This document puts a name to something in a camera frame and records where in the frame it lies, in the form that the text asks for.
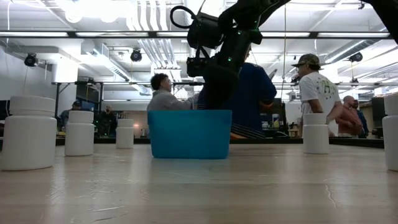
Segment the gray shirt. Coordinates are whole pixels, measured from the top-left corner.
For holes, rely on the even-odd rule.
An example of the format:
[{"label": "gray shirt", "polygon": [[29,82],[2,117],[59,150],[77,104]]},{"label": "gray shirt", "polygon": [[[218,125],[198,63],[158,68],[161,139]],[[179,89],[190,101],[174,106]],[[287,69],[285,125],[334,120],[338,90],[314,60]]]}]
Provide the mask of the gray shirt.
[{"label": "gray shirt", "polygon": [[192,110],[195,98],[191,97],[185,101],[179,101],[171,92],[167,90],[157,90],[153,92],[147,111],[150,110]]}]

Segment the blue plastic bin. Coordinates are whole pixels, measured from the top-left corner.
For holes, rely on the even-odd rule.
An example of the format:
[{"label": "blue plastic bin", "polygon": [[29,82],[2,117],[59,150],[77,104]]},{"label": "blue plastic bin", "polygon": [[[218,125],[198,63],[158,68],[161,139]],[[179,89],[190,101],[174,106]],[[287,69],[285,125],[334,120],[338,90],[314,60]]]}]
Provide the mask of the blue plastic bin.
[{"label": "blue plastic bin", "polygon": [[232,111],[148,111],[152,155],[172,159],[225,159]]}]

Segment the graphic t-shirt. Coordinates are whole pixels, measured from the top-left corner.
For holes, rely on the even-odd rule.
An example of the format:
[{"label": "graphic t-shirt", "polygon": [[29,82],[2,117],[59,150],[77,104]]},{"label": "graphic t-shirt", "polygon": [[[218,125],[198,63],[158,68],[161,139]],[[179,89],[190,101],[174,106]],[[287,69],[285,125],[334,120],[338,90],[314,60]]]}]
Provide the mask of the graphic t-shirt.
[{"label": "graphic t-shirt", "polygon": [[[299,86],[303,115],[312,113],[311,106],[308,103],[309,100],[319,100],[326,115],[331,112],[335,103],[340,101],[336,85],[318,72],[304,76],[300,80]],[[336,121],[330,121],[329,129],[337,136],[338,126]]]}]

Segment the man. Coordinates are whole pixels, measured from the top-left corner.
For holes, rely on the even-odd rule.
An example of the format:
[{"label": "man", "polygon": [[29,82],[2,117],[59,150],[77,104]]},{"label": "man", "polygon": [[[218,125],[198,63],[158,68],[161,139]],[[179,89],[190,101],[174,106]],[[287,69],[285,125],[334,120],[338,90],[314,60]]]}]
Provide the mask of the man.
[{"label": "man", "polygon": [[191,97],[185,101],[179,101],[172,93],[172,86],[169,77],[166,74],[155,74],[150,84],[153,97],[150,100],[147,111],[150,110],[192,110],[195,104],[195,98]]},{"label": "man", "polygon": [[112,107],[106,106],[105,111],[101,113],[101,125],[103,130],[100,131],[100,134],[111,137],[116,135],[116,126],[118,125],[118,121],[116,119],[116,115],[112,112]]},{"label": "man", "polygon": [[[209,108],[203,87],[199,94],[198,109]],[[261,107],[269,105],[276,96],[276,88],[264,69],[251,63],[244,63],[239,74],[238,87],[222,109],[232,111],[231,139],[264,138],[261,121]]]},{"label": "man", "polygon": [[81,105],[79,102],[74,102],[72,104],[72,108],[70,110],[65,110],[61,113],[60,115],[60,119],[61,119],[61,127],[65,127],[68,123],[69,120],[69,111],[77,111],[77,110],[81,110]]},{"label": "man", "polygon": [[[319,58],[314,54],[305,54],[298,63],[292,65],[297,68],[302,102],[303,116],[310,113],[325,113],[326,124],[329,125],[329,135],[336,136],[337,125],[335,119],[343,110],[338,89],[327,77],[319,73],[321,69]],[[303,117],[300,130],[302,133]]]},{"label": "man", "polygon": [[343,101],[343,112],[339,118],[336,118],[338,135],[339,137],[358,138],[363,127],[356,109],[353,108],[355,104],[354,98],[352,96],[346,96]]},{"label": "man", "polygon": [[362,131],[361,134],[359,134],[359,138],[367,138],[367,136],[369,135],[369,129],[368,129],[368,122],[366,121],[365,115],[363,115],[363,112],[361,110],[358,109],[359,107],[359,102],[358,100],[354,100],[354,105],[353,108],[356,109],[356,112],[358,114],[359,119],[362,122]]}]

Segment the striped fabric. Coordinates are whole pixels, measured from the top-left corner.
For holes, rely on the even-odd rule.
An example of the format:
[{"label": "striped fabric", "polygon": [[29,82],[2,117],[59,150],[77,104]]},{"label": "striped fabric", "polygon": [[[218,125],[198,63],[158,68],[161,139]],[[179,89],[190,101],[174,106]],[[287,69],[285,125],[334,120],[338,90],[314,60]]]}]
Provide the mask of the striped fabric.
[{"label": "striped fabric", "polygon": [[[205,110],[205,105],[197,104],[198,110]],[[242,125],[232,123],[231,127],[231,139],[259,139],[265,138],[265,134],[262,131],[257,131]]]}]

